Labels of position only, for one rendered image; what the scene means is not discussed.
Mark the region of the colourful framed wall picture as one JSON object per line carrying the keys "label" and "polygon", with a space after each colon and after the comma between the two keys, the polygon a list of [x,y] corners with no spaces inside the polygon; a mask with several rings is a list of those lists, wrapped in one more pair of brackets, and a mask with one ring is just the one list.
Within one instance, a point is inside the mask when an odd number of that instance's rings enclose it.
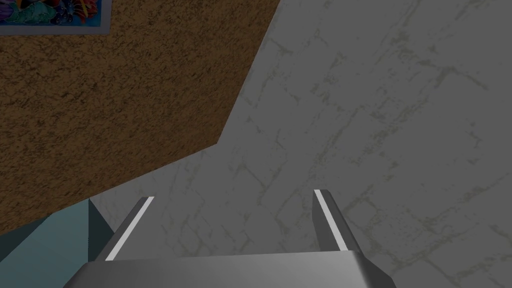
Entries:
{"label": "colourful framed wall picture", "polygon": [[0,36],[107,35],[112,0],[0,0]]}

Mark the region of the pale blue cabinet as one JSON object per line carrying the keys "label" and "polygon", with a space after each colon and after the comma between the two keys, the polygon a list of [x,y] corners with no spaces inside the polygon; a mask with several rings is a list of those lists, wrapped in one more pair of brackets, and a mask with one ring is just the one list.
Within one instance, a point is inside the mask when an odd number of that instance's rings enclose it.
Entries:
{"label": "pale blue cabinet", "polygon": [[0,235],[0,288],[63,288],[114,234],[83,200]]}

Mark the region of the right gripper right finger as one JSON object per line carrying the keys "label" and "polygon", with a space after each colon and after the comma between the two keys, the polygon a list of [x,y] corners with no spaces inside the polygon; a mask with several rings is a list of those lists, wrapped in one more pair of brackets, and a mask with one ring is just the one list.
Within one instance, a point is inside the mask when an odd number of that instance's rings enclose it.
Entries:
{"label": "right gripper right finger", "polygon": [[331,192],[315,189],[312,197],[312,222],[322,252],[354,251],[362,253],[353,231],[343,217]]}

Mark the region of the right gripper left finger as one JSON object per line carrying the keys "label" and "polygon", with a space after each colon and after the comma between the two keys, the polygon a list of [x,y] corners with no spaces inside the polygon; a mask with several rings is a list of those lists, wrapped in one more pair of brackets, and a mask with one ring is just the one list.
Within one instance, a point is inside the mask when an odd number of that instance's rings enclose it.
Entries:
{"label": "right gripper left finger", "polygon": [[121,249],[129,239],[137,224],[143,218],[145,212],[154,200],[153,196],[142,197],[129,212],[119,228],[111,236],[101,250],[95,261],[114,261],[120,254]]}

